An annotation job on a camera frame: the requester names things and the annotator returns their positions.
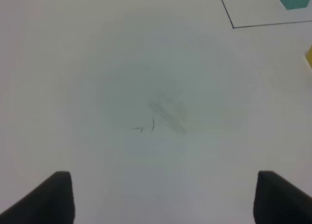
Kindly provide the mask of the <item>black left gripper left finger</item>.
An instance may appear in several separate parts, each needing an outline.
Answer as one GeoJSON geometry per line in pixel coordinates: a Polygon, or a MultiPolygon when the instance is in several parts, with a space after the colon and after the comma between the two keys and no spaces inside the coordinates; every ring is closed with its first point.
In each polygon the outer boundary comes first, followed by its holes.
{"type": "Polygon", "coordinates": [[[73,224],[75,203],[71,174],[57,171],[0,214],[2,224],[73,224]]]}

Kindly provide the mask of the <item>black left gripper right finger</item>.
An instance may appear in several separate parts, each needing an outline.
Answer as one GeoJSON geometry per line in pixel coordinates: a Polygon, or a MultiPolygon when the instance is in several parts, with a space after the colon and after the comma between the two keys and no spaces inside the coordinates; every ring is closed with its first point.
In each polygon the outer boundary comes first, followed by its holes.
{"type": "Polygon", "coordinates": [[[256,224],[310,224],[312,198],[273,171],[259,171],[253,202],[256,224]]]}

